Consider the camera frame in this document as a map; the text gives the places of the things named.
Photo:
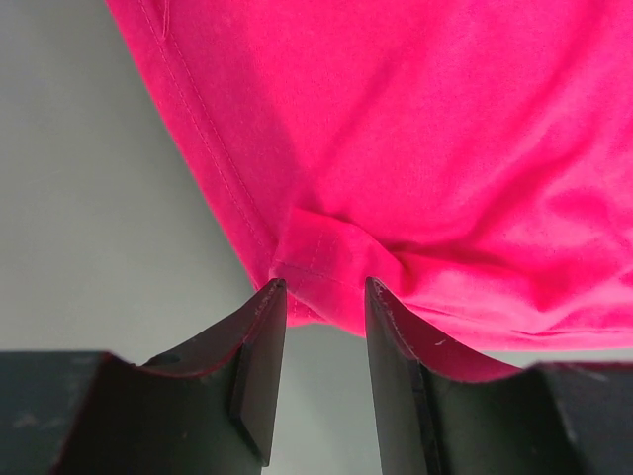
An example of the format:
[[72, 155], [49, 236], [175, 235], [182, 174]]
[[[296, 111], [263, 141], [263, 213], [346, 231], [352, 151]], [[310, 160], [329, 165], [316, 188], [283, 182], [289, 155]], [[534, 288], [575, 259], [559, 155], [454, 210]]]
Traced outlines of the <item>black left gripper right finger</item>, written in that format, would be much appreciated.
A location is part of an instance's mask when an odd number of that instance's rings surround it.
[[365, 287], [366, 341], [386, 474], [628, 474], [632, 366], [488, 357]]

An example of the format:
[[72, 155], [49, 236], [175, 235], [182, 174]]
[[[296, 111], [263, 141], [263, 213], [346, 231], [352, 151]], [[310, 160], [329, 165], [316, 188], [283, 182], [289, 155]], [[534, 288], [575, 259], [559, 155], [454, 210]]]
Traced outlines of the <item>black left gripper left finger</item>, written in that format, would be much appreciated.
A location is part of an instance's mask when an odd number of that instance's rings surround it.
[[135, 365], [110, 351], [1, 355], [5, 474], [258, 474], [269, 464], [284, 281]]

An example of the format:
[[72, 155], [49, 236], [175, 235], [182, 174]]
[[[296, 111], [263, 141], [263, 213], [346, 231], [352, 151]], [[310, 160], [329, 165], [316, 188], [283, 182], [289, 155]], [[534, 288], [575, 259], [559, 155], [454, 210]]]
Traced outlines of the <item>pink t-shirt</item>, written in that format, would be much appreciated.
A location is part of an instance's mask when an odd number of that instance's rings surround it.
[[112, 1], [202, 194], [292, 326], [382, 281], [476, 350], [632, 344], [628, 1]]

